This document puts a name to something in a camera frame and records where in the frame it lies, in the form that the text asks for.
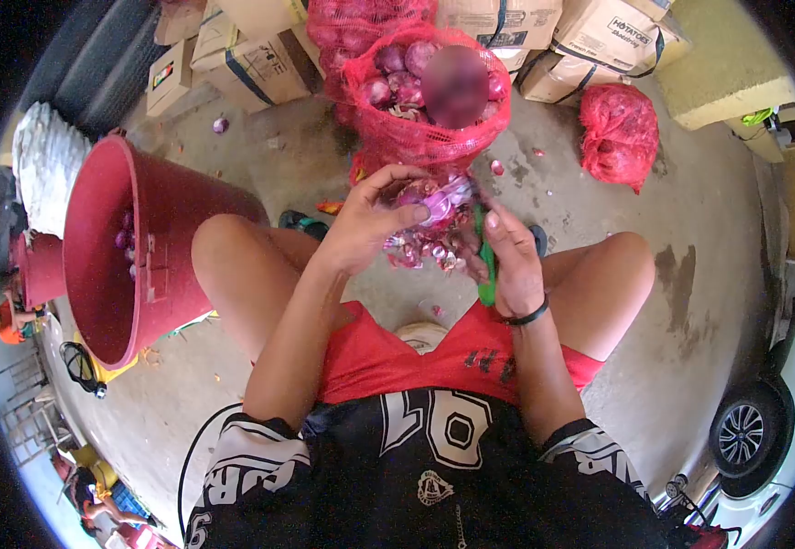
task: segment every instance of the red plastic bucket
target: red plastic bucket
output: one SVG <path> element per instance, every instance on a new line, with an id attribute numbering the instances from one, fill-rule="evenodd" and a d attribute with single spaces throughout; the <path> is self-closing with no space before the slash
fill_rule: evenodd
<path id="1" fill-rule="evenodd" d="M 135 213 L 136 280 L 114 237 Z M 112 135 L 84 160 L 65 214 L 64 280 L 84 342 L 119 369 L 161 335 L 211 311 L 196 282 L 190 246 L 215 214 L 267 223 L 253 195 L 133 148 Z"/>
<path id="2" fill-rule="evenodd" d="M 31 246 L 27 247 L 25 236 L 20 235 L 11 248 L 11 256 L 19 268 L 25 310 L 65 295 L 59 236 L 35 235 Z"/>

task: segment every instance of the hand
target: hand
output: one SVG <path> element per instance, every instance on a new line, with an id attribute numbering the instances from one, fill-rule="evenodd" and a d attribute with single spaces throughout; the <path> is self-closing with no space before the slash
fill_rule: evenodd
<path id="1" fill-rule="evenodd" d="M 499 260 L 495 308 L 504 317 L 534 313 L 544 302 L 541 258 L 535 250 L 535 236 L 501 204 L 489 200 L 489 206 L 491 212 L 486 214 L 483 231 Z"/>
<path id="2" fill-rule="evenodd" d="M 347 276 L 366 269 L 381 252 L 385 239 L 430 217 L 425 205 L 405 205 L 381 211 L 376 199 L 382 189 L 401 179 L 424 178 L 425 170 L 392 164 L 372 174 L 348 193 L 346 203 L 327 231 L 315 255 Z"/>

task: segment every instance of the car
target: car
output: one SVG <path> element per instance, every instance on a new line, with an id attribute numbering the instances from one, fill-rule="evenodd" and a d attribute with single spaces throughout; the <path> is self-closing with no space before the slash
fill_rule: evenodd
<path id="1" fill-rule="evenodd" d="M 699 502 L 704 517 L 685 522 L 720 526 L 741 547 L 795 489 L 795 318 L 756 378 L 721 399 L 709 450 L 720 475 Z"/>

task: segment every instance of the black wristband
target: black wristband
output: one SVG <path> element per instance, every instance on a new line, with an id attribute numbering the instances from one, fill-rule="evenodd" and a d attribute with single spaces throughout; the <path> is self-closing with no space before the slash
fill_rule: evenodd
<path id="1" fill-rule="evenodd" d="M 544 302 L 541 303 L 541 306 L 535 310 L 534 313 L 527 314 L 526 316 L 521 316 L 519 318 L 505 318 L 504 324 L 508 326 L 524 326 L 525 324 L 529 324 L 534 322 L 539 316 L 544 314 L 544 311 L 547 310 L 547 307 L 550 305 L 550 298 L 547 294 L 544 294 Z"/>

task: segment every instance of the stained floor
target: stained floor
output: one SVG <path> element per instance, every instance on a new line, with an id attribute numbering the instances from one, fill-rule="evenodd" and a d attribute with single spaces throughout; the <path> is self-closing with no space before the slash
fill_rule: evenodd
<path id="1" fill-rule="evenodd" d="M 576 110 L 526 102 L 516 92 L 511 126 L 475 168 L 521 219 L 544 227 L 552 251 L 620 231 L 650 243 L 653 292 L 582 397 L 589 417 L 623 446 L 657 495 L 678 472 L 690 471 L 692 484 L 711 476 L 702 451 L 709 422 L 731 371 L 755 360 L 769 311 L 752 154 L 721 124 L 692 133 L 678 128 L 655 83 L 645 79 L 638 87 L 654 101 L 661 138 L 639 196 L 580 169 Z M 249 116 L 217 99 L 171 120 L 135 117 L 139 122 L 127 126 L 140 148 L 255 192 L 276 220 L 285 208 L 312 212 L 316 202 L 347 192 L 353 143 L 334 126 L 330 109 L 326 100 L 309 98 Z M 230 129 L 215 135 L 211 124 L 221 115 Z M 504 164 L 503 176 L 491 175 L 492 159 Z M 388 329 L 430 317 L 434 304 L 451 326 L 476 299 L 476 288 L 434 267 L 392 270 L 378 258 L 345 299 L 361 300 Z M 74 333 L 66 300 L 57 305 L 64 332 Z M 154 348 L 159 365 L 128 370 L 108 384 L 104 401 L 73 386 L 62 366 L 52 375 L 67 413 L 177 542 L 178 475 L 188 446 L 211 413 L 238 401 L 250 366 L 217 321 Z M 209 429 L 190 461 L 186 511 L 199 495 L 215 436 Z"/>

